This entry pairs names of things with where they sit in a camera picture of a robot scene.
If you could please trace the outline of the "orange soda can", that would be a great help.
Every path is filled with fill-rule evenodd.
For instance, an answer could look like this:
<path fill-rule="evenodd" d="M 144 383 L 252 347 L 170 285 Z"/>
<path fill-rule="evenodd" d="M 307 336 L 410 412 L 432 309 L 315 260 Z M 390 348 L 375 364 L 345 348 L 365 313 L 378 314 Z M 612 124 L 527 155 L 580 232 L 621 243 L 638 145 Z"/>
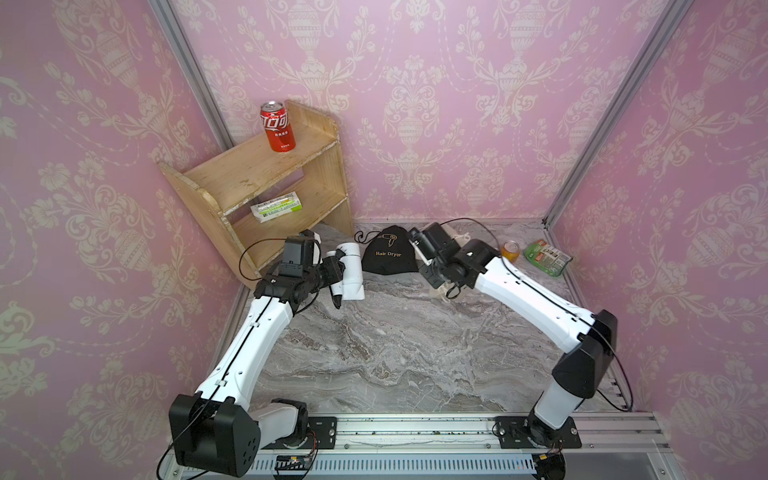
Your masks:
<path fill-rule="evenodd" d="M 515 263 L 521 252 L 522 249 L 520 245 L 513 240 L 506 241 L 501 248 L 502 256 L 510 263 Z"/>

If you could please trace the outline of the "black drawstring bag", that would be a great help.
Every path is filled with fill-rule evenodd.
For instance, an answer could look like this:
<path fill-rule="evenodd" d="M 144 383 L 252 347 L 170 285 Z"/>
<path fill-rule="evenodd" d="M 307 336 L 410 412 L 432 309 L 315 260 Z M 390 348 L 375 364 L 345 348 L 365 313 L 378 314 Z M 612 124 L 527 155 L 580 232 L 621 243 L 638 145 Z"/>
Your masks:
<path fill-rule="evenodd" d="M 418 271 L 408 232 L 401 226 L 367 233 L 357 231 L 354 240 L 365 246 L 361 262 L 366 273 L 388 276 Z"/>

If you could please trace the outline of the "beige hair dryer bag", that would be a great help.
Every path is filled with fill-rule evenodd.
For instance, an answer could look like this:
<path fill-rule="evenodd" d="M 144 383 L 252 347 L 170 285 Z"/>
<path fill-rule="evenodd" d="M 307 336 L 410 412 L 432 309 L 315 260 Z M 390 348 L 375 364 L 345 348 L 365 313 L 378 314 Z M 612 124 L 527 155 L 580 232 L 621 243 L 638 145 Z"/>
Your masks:
<path fill-rule="evenodd" d="M 457 243 L 457 245 L 462 248 L 464 247 L 469 241 L 472 240 L 472 236 L 469 233 L 459 234 L 455 233 L 452 237 L 452 239 Z"/>

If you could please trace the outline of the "green white box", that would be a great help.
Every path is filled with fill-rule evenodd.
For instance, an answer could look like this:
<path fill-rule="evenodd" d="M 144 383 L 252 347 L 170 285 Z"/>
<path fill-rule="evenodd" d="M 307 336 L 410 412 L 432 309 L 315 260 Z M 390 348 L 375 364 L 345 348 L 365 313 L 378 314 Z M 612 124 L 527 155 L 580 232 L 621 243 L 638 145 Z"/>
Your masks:
<path fill-rule="evenodd" d="M 302 208 L 302 203 L 295 192 L 290 192 L 250 206 L 251 213 L 260 223 L 272 221 L 284 215 L 301 211 Z"/>

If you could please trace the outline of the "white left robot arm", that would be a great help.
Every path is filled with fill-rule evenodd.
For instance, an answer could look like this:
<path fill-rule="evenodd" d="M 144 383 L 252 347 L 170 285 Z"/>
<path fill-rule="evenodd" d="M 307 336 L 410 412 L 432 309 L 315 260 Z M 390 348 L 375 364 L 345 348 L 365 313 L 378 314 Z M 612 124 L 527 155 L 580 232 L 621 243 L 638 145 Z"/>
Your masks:
<path fill-rule="evenodd" d="M 360 249 L 344 243 L 324 253 L 311 230 L 283 243 L 281 260 L 255 279 L 246 319 L 218 364 L 169 409 L 165 453 L 180 466 L 242 477 L 264 447 L 317 447 L 305 403 L 277 398 L 251 410 L 251 400 L 278 338 L 322 290 L 329 290 L 336 306 L 364 299 Z"/>

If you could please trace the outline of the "wooden two-tier shelf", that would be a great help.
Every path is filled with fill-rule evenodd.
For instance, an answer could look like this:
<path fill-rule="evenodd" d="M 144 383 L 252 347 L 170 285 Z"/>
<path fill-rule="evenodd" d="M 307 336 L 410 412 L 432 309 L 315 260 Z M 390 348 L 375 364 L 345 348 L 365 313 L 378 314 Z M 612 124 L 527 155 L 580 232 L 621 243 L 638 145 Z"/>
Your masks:
<path fill-rule="evenodd" d="M 323 222 L 347 235 L 354 232 L 340 131 L 334 118 L 294 101 L 286 103 L 297 142 L 286 153 L 271 149 L 260 134 L 208 161 L 180 172 L 166 162 L 164 177 L 246 287 L 280 256 L 282 239 Z M 235 213 L 274 189 L 294 192 L 299 211 L 265 223 Z"/>

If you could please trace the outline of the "white hair dryer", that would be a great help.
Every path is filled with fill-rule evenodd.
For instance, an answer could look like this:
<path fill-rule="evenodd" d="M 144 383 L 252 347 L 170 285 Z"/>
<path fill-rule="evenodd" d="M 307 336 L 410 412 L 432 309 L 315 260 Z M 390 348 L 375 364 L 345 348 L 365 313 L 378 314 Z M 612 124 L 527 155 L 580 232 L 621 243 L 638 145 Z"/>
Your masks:
<path fill-rule="evenodd" d="M 336 309 L 345 301 L 365 299 L 363 270 L 360 247 L 355 242 L 341 243 L 329 256 L 336 259 L 341 279 L 329 286 L 331 299 Z"/>

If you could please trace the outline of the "red cola can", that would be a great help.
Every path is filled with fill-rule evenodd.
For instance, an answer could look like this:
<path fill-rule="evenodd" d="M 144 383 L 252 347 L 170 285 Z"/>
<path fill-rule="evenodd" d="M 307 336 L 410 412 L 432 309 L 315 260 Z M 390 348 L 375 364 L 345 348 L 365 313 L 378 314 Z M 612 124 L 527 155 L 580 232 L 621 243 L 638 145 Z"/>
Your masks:
<path fill-rule="evenodd" d="M 273 151 L 285 153 L 296 147 L 287 107 L 278 101 L 268 101 L 260 107 L 260 118 L 268 143 Z"/>

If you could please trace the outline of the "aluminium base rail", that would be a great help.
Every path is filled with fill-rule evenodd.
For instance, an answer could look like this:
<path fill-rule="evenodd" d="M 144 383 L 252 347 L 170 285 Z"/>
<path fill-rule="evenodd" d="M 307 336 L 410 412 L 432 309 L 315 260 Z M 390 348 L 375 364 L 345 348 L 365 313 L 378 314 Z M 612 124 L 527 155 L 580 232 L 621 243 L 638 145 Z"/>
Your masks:
<path fill-rule="evenodd" d="M 277 444 L 248 479 L 682 479 L 654 415 L 576 413 L 562 439 L 533 443 L 511 413 L 329 414 L 304 446 Z"/>

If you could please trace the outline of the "green snack packet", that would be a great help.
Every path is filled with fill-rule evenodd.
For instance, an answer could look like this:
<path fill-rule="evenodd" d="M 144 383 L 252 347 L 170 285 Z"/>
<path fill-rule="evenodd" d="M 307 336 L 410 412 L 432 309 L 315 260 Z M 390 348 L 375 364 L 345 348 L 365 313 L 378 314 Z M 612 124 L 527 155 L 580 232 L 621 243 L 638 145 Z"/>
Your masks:
<path fill-rule="evenodd" d="M 544 239 L 529 244 L 524 249 L 523 256 L 536 268 L 552 277 L 561 276 L 573 260 L 572 256 L 553 247 Z"/>

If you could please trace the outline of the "right aluminium corner post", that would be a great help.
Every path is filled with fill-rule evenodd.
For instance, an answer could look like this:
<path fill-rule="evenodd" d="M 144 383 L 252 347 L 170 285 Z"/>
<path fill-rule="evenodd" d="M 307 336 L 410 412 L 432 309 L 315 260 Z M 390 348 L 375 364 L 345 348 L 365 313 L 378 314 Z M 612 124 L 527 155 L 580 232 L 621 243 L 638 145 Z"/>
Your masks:
<path fill-rule="evenodd" d="M 553 231 L 554 226 L 566 210 L 580 183 L 586 177 L 591 163 L 596 159 L 597 154 L 609 139 L 611 132 L 618 125 L 692 4 L 692 0 L 672 0 L 666 2 L 649 36 L 643 43 L 636 58 L 630 64 L 625 78 L 620 83 L 608 107 L 586 142 L 583 151 L 574 163 L 546 215 L 543 217 L 542 226 L 547 233 Z"/>

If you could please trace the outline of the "left aluminium corner post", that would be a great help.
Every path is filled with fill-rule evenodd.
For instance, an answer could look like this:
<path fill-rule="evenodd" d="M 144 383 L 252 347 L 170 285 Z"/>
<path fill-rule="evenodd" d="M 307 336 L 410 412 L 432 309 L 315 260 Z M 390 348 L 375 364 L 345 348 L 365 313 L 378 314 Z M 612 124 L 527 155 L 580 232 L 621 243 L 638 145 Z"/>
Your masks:
<path fill-rule="evenodd" d="M 212 130 L 213 137 L 218 146 L 222 150 L 233 148 L 235 142 L 227 129 L 224 116 L 208 85 L 202 65 L 194 53 L 172 2 L 168 0 L 149 0 L 148 3 L 170 44 L 171 50 Z"/>

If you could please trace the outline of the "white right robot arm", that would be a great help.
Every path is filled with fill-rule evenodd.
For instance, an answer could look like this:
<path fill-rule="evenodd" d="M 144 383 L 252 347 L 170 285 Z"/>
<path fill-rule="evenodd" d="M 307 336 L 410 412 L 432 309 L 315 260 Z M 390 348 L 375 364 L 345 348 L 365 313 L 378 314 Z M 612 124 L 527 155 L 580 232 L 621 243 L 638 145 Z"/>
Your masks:
<path fill-rule="evenodd" d="M 438 223 L 413 228 L 408 236 L 422 260 L 419 272 L 433 288 L 449 283 L 486 294 L 521 315 L 562 351 L 550 384 L 525 422 L 534 444 L 556 445 L 572 413 L 596 395 L 615 358 L 617 318 L 564 300 L 482 240 L 472 238 L 461 245 Z"/>

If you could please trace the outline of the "aluminium corner post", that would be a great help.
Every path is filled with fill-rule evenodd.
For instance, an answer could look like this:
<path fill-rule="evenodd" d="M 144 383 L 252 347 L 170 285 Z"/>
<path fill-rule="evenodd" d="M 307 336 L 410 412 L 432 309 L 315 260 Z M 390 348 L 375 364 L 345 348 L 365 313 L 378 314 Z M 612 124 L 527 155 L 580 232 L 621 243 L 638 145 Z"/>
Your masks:
<path fill-rule="evenodd" d="M 666 2 L 649 36 L 643 43 L 636 58 L 630 64 L 625 78 L 620 83 L 608 107 L 586 142 L 583 151 L 574 163 L 546 215 L 543 217 L 542 226 L 547 233 L 553 231 L 554 226 L 566 210 L 580 183 L 586 177 L 591 163 L 596 159 L 597 154 L 609 139 L 611 132 L 618 125 L 692 4 L 692 0 L 672 0 Z"/>
<path fill-rule="evenodd" d="M 222 150 L 233 148 L 235 142 L 227 129 L 224 116 L 208 85 L 202 65 L 194 53 L 172 2 L 168 0 L 149 0 L 148 3 L 170 44 L 171 50 L 212 130 L 213 137 L 218 146 Z"/>

